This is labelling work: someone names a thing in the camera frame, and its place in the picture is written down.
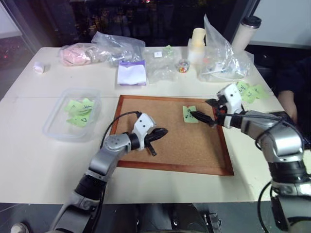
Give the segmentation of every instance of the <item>white table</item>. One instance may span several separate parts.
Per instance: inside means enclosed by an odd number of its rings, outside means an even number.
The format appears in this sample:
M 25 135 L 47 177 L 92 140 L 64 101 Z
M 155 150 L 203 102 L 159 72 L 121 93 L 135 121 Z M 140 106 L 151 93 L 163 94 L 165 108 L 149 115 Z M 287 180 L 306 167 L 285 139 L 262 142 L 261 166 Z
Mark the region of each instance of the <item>white table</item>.
M 181 53 L 184 48 L 174 48 Z M 64 203 L 99 148 L 120 94 L 211 98 L 228 83 L 202 83 L 191 68 L 176 82 L 148 86 L 118 86 L 116 69 L 105 64 L 63 67 L 58 48 L 42 48 L 26 66 L 0 102 L 0 202 Z M 33 71 L 35 61 L 51 67 Z M 269 87 L 254 68 L 246 82 Z M 46 137 L 42 126 L 61 93 L 71 87 L 101 90 L 102 111 L 92 139 L 85 143 L 61 142 Z M 270 92 L 246 109 L 281 111 Z M 237 129 L 224 129 L 234 176 L 117 168 L 106 189 L 105 203 L 255 201 L 270 180 L 268 165 L 254 141 Z M 310 169 L 310 152 L 305 164 Z

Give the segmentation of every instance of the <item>clear plastic container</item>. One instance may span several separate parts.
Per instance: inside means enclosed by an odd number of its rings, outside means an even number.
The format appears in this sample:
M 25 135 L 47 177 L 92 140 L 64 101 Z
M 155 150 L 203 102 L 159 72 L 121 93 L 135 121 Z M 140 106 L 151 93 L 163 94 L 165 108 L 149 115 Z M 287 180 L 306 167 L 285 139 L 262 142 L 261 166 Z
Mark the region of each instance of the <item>clear plastic container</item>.
M 68 123 L 67 120 L 70 119 L 70 115 L 68 111 L 65 110 L 68 103 L 71 100 L 83 101 L 85 98 L 94 102 L 93 108 L 89 114 L 88 122 L 84 127 L 78 127 Z M 67 89 L 63 92 L 45 122 L 43 133 L 46 136 L 63 141 L 88 141 L 93 134 L 101 107 L 102 101 L 99 90 Z

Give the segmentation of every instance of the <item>cork board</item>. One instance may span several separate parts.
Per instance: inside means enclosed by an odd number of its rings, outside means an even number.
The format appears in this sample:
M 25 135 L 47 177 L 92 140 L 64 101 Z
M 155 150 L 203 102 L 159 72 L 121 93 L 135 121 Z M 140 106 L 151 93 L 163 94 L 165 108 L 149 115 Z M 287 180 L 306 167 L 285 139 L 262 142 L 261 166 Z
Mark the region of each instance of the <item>cork board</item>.
M 157 127 L 169 132 L 152 142 L 157 156 L 153 157 L 148 150 L 135 150 L 125 155 L 118 166 L 232 176 L 222 127 L 184 122 L 182 106 L 193 105 L 196 110 L 214 116 L 213 109 L 202 99 L 121 95 L 115 117 L 141 111 L 151 116 Z M 131 132 L 136 120 L 135 114 L 121 117 L 113 125 L 111 134 Z

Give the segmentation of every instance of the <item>person's hand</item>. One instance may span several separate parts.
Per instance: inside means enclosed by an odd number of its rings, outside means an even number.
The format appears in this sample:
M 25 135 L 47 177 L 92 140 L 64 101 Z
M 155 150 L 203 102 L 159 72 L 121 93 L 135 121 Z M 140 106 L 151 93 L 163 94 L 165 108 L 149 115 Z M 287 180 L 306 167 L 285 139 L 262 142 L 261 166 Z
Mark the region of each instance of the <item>person's hand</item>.
M 297 124 L 297 108 L 294 102 L 294 93 L 292 91 L 281 91 L 277 99 L 285 112 L 290 116 L 293 122 Z

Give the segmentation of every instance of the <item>white bottle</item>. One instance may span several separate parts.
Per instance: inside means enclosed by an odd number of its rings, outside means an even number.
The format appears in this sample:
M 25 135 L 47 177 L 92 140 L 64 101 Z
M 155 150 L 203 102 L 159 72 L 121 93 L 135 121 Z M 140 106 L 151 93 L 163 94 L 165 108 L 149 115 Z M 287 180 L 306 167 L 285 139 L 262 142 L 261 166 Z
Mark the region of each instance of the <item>white bottle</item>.
M 260 25 L 261 19 L 256 16 L 245 17 L 242 20 L 232 41 L 232 49 L 235 53 L 239 53 L 246 48 Z
M 205 30 L 195 28 L 192 32 L 192 39 L 188 41 L 188 61 L 191 64 L 201 64 L 205 56 Z

